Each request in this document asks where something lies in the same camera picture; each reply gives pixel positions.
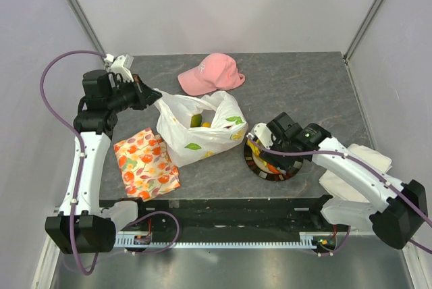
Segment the pink baseball cap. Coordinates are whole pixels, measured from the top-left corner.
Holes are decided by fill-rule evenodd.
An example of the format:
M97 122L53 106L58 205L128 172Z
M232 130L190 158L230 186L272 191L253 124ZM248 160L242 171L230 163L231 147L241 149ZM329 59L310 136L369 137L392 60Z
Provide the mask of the pink baseball cap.
M223 53L206 56L198 66L178 76L183 91L193 97L238 88L245 79L244 74L239 73L236 61Z

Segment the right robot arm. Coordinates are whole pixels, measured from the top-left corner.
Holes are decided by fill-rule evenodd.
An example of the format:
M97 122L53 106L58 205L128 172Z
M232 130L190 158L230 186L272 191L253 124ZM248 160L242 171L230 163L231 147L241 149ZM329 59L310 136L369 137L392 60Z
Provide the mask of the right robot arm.
M405 183L380 172L318 124L303 128L283 112L266 124L257 124L248 141L259 149L263 161L281 172L287 172L297 159L305 159L334 173L367 199L361 203L323 195L309 213L316 230L326 230L331 224L371 230L386 245L402 249L423 224L431 223L421 183Z

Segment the white folded towel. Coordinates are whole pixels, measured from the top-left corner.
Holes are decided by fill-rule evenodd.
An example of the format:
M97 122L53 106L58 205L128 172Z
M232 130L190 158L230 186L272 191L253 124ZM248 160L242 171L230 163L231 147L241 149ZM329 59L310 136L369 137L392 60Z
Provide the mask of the white folded towel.
M392 167L392 160L381 153L363 145L351 144L344 149L349 156L361 162L379 174L384 174ZM372 203L378 208L384 205L390 191L380 183L369 170L358 163L334 154L316 155L313 163L326 169L319 178L319 183L331 195L346 201Z

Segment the floral orange cloth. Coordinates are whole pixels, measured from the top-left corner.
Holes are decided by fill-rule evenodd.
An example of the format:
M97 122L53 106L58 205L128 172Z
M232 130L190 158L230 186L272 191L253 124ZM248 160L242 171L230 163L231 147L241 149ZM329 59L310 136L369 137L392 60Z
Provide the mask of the floral orange cloth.
M128 197L149 201L180 187L165 141L150 128L117 142L113 149Z

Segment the fake red tomato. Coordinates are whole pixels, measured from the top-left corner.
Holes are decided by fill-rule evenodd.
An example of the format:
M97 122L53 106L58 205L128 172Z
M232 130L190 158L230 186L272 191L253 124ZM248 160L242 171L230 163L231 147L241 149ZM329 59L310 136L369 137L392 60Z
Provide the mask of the fake red tomato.
M272 174L285 174L286 171L283 169L280 169L278 167L274 167L271 164L267 165L267 169L272 173Z

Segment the fake banana bunch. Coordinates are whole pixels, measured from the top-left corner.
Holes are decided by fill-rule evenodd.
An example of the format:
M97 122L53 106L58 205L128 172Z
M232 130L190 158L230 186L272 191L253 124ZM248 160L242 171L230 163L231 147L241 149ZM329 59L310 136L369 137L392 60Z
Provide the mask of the fake banana bunch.
M253 159L266 165L267 163L265 163L265 161L260 157L262 147L260 140L257 137L254 137L252 140L248 139L247 144L252 151Z

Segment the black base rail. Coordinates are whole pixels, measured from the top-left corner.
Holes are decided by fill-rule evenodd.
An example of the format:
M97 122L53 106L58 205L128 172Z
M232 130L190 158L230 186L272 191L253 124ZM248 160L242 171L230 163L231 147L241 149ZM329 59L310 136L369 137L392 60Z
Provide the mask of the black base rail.
M211 228L251 227L300 232L344 232L347 226L333 226L313 211L316 199L162 199L138 204L138 216L166 211L177 218L180 232Z

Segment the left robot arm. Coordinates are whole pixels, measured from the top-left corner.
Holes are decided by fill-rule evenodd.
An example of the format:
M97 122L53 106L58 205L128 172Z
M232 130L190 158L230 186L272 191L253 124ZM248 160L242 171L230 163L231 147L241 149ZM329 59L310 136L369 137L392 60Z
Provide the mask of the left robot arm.
M108 253L126 226L142 230L148 214L140 199L120 199L111 208L99 206L103 164L119 112L143 110L162 97L139 75L122 76L105 70L83 75L84 96L72 130L76 135L70 181L59 213L48 217L45 230L64 254Z

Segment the dark striped ceramic plate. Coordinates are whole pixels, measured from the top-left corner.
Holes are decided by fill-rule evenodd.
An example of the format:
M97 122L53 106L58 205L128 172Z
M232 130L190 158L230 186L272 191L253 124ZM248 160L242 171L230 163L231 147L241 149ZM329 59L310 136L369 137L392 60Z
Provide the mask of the dark striped ceramic plate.
M272 182L281 182L286 181L292 177L294 177L301 169L303 165L303 158L297 158L294 164L286 170L285 174L272 174L268 169L267 163L263 165L262 163L255 161L252 157L252 151L247 144L248 139L244 144L243 156L244 160L247 164L247 167L258 177Z

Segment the white plastic bag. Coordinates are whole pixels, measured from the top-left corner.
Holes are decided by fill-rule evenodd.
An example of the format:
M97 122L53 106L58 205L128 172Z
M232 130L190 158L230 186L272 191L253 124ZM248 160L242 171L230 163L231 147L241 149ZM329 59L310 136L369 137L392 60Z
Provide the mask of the white plastic bag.
M159 110L157 132L177 167L228 151L243 141L248 123L229 93L217 91L201 98L161 94L155 103ZM213 117L209 127L190 125L194 115L206 113Z

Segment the left aluminium frame post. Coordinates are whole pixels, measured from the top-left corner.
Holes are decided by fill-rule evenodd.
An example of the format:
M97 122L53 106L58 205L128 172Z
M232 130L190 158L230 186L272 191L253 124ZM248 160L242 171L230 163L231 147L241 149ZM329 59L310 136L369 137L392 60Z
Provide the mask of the left aluminium frame post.
M72 12L74 13L77 21L83 29L85 35L88 37L90 43L94 49L100 53L105 53L105 49L102 46L95 30L93 29L87 15L85 14L79 0L66 0Z

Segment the right aluminium frame post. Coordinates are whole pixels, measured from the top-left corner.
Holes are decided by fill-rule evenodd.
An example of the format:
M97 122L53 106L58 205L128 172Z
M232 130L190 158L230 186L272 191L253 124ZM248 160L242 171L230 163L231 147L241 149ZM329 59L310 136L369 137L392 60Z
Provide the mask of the right aluminium frame post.
M373 23L373 20L375 19L384 2L385 0L373 0L352 41L350 42L346 52L344 53L343 58L346 63L350 61L353 54L357 50L360 42L365 37L369 27Z

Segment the fake green mango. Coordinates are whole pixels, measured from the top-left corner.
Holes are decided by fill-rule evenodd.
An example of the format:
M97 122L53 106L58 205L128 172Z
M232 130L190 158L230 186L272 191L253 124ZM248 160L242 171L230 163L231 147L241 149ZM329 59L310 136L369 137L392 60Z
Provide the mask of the fake green mango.
M191 117L190 127L191 127L191 128L201 127L202 120L203 120L203 117L202 117L201 114L193 115L193 116Z

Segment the aluminium frame post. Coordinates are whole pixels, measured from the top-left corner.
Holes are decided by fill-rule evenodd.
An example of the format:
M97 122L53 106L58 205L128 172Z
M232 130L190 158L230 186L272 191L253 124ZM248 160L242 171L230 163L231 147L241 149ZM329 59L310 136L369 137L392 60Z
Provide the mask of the aluminium frame post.
M369 27L373 23L373 20L375 19L384 2L385 0L373 0L352 41L350 42L346 52L344 53L343 58L346 63L350 61L353 54L357 50L360 42L365 37Z
M88 37L90 43L94 49L100 53L105 53L105 49L102 46L95 30L93 29L87 15L85 14L79 0L66 0L72 12L74 13L77 21L83 29L85 35Z

